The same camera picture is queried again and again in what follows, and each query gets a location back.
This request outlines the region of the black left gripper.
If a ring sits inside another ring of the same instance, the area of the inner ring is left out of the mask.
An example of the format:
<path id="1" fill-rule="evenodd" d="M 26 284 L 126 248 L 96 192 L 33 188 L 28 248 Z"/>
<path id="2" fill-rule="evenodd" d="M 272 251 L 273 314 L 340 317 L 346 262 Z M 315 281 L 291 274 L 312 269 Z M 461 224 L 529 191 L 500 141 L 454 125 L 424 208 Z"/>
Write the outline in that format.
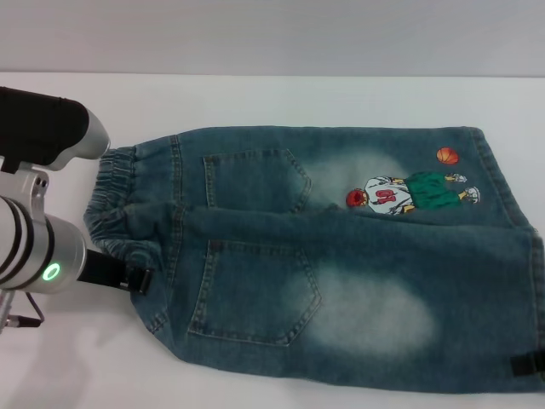
<path id="1" fill-rule="evenodd" d="M 87 250 L 85 263 L 77 280 L 146 295 L 153 273 L 154 271 L 150 268 L 126 267 L 125 262 L 115 257 Z"/>

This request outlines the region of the blue denim shorts with cartoon print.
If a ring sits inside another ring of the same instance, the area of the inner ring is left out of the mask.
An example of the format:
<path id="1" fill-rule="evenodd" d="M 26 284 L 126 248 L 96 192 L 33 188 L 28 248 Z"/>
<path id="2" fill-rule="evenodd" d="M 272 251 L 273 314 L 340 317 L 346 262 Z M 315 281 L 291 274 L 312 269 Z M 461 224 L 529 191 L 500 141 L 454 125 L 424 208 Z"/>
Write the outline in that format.
<path id="1" fill-rule="evenodd" d="M 154 271 L 187 363 L 427 393 L 545 392 L 545 247 L 483 132 L 221 127 L 108 151 L 84 215 Z"/>

